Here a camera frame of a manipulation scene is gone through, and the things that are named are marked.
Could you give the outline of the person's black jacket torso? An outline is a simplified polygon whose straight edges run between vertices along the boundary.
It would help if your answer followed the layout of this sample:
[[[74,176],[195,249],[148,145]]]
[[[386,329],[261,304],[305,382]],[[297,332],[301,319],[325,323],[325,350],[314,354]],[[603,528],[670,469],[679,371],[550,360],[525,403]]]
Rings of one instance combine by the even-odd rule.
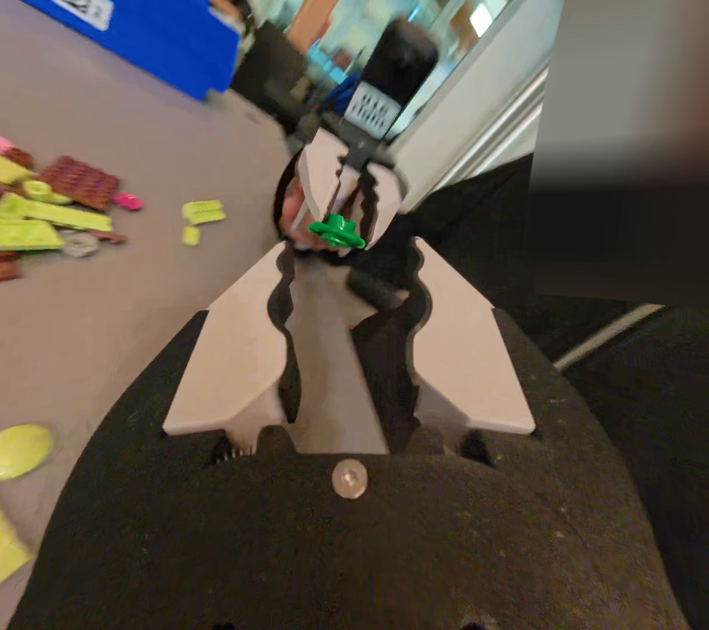
[[[630,505],[681,615],[708,628],[708,307],[494,297],[562,514]]]

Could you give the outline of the pile of colourful toy bricks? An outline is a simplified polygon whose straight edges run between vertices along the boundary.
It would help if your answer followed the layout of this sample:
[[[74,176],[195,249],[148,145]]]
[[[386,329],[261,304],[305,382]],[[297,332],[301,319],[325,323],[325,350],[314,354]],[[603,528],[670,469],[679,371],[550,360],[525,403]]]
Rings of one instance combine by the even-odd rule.
[[[93,256],[102,244],[122,245],[109,216],[112,206],[128,211],[144,203],[120,192],[120,179],[73,156],[58,156],[39,173],[33,156],[1,137],[1,283],[21,276],[20,258],[60,252],[73,259]],[[226,219],[219,200],[182,205],[182,244],[200,243],[200,227]],[[55,437],[44,425],[25,423],[1,431],[1,482],[40,468]],[[31,563],[33,554],[1,511],[1,583]]]

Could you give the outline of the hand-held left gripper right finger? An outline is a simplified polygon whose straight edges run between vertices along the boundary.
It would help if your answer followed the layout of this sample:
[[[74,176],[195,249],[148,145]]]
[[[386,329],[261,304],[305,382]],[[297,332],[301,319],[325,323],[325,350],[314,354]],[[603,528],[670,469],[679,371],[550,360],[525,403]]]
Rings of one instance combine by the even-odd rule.
[[[532,433],[536,423],[492,304],[422,238],[412,248],[424,304],[411,342],[414,416],[442,434]]]

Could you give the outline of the blue jacket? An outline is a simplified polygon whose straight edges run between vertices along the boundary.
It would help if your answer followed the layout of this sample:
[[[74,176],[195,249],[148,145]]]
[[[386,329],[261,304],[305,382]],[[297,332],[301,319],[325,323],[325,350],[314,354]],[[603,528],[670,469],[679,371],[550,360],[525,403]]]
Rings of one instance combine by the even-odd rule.
[[[333,113],[342,117],[355,92],[361,73],[348,76],[339,85],[331,89],[318,104],[318,113]]]

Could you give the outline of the black green round toy piece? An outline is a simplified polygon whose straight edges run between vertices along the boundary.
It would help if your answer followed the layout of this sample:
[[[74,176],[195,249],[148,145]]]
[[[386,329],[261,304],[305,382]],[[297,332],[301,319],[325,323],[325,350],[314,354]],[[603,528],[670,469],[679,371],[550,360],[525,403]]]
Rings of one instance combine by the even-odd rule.
[[[315,221],[308,232],[335,249],[364,249],[366,241],[357,233],[357,223],[331,213],[326,221]]]

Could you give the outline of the person's right hand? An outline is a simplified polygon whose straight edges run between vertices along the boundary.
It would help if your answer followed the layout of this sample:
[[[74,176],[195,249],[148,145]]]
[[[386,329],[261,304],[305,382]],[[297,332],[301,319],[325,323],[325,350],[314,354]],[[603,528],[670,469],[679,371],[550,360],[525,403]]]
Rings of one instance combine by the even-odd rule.
[[[279,234],[299,252],[332,252],[333,248],[309,231],[314,218],[306,204],[304,189],[296,176],[288,184],[278,220]]]

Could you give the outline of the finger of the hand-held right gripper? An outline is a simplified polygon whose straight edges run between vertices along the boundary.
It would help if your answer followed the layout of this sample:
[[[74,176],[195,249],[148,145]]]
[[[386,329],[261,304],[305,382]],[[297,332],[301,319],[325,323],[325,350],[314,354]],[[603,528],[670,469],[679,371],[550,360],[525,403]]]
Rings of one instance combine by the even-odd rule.
[[[393,169],[380,164],[367,164],[359,174],[352,198],[350,219],[357,235],[364,240],[357,253],[371,250],[384,236],[403,202],[400,179]]]
[[[327,130],[318,130],[298,160],[305,203],[315,222],[325,222],[340,189],[342,158],[347,146]]]

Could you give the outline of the person's right forearm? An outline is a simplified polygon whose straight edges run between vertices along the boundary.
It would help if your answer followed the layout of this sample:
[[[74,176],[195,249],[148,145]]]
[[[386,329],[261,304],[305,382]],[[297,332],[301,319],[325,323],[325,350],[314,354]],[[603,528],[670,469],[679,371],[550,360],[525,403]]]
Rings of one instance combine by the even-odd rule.
[[[521,319],[533,299],[527,252],[527,201],[533,154],[431,193],[397,216],[358,257],[347,286],[378,310],[396,307],[408,289],[409,246],[420,237],[493,307]]]

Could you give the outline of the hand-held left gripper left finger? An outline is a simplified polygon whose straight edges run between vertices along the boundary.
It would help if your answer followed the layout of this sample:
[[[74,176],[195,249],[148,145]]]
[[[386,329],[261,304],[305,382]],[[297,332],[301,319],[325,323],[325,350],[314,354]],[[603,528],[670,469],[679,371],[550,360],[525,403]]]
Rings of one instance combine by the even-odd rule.
[[[296,422],[302,385],[287,328],[294,252],[274,246],[208,308],[163,423],[171,436],[257,436]]]

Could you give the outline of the black office chair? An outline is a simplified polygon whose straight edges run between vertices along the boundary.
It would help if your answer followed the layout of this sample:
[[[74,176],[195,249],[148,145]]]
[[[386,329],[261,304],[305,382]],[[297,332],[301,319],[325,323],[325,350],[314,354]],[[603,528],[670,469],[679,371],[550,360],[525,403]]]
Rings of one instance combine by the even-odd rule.
[[[292,95],[305,72],[306,58],[278,26],[264,21],[236,68],[230,89],[272,117],[290,135],[307,113],[305,104]]]

